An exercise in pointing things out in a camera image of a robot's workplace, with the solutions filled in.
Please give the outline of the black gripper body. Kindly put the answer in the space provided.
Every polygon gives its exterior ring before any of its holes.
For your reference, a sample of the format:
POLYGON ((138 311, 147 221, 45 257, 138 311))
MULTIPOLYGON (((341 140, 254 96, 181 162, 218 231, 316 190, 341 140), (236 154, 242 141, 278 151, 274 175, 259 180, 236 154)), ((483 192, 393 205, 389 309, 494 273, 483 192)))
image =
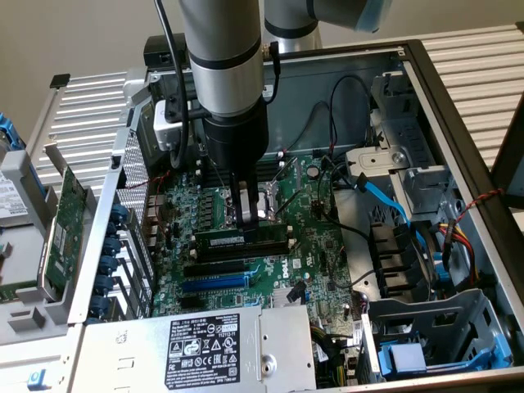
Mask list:
POLYGON ((269 145, 265 101, 233 117, 205 118, 203 128, 211 160, 237 181, 247 181, 269 145))

